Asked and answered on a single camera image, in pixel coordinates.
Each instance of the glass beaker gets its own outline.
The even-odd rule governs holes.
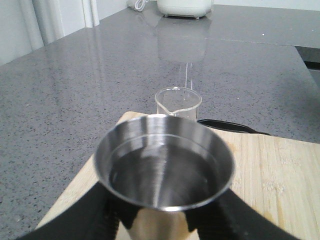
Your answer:
[[[197,121],[202,97],[194,90],[166,87],[155,94],[156,113]]]

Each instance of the gray countertop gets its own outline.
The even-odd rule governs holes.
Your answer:
[[[126,111],[191,87],[199,119],[320,143],[320,89],[294,46],[318,11],[217,5],[200,20],[125,9],[0,67],[0,239],[37,225]]]

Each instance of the white appliance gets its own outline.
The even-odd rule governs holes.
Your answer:
[[[157,0],[165,16],[201,18],[211,12],[213,0]]]

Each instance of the bamboo cutting board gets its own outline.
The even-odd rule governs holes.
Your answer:
[[[126,112],[118,123],[143,116]],[[320,239],[320,144],[213,129],[235,159],[231,189],[269,221],[302,240]],[[98,181],[93,156],[37,227],[74,204]],[[120,225],[117,240],[129,240]],[[198,240],[194,232],[189,240]]]

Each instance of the pan handle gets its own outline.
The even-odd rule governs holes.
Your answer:
[[[248,134],[263,134],[271,136],[269,133],[260,132],[252,129],[251,127],[233,123],[229,121],[221,121],[221,120],[214,120],[214,119],[202,119],[197,121],[199,124],[205,125],[209,128],[224,130],[228,132],[234,133],[248,133]]]

